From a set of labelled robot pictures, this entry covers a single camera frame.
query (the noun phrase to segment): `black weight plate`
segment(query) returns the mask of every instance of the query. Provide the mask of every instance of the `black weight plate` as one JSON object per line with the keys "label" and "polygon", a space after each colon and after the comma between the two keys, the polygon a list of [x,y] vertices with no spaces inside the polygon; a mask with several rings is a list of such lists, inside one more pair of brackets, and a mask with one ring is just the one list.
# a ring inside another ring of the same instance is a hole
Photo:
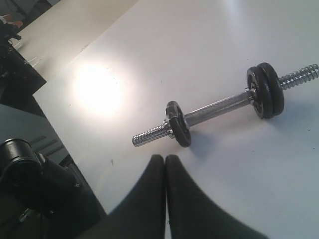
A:
{"label": "black weight plate", "polygon": [[251,67],[247,71],[248,88],[256,90],[256,99],[254,99],[254,108],[257,115],[263,119],[269,119],[273,116],[273,100],[270,93],[269,83],[258,67]]}
{"label": "black weight plate", "polygon": [[273,99],[274,116],[280,115],[285,106],[283,89],[280,86],[278,75],[269,63],[261,63],[259,67],[266,75]]}
{"label": "black weight plate", "polygon": [[187,128],[181,109],[177,107],[178,117],[173,117],[169,120],[170,127],[174,132],[176,141],[180,146],[186,148],[191,145],[191,136],[189,129]]}

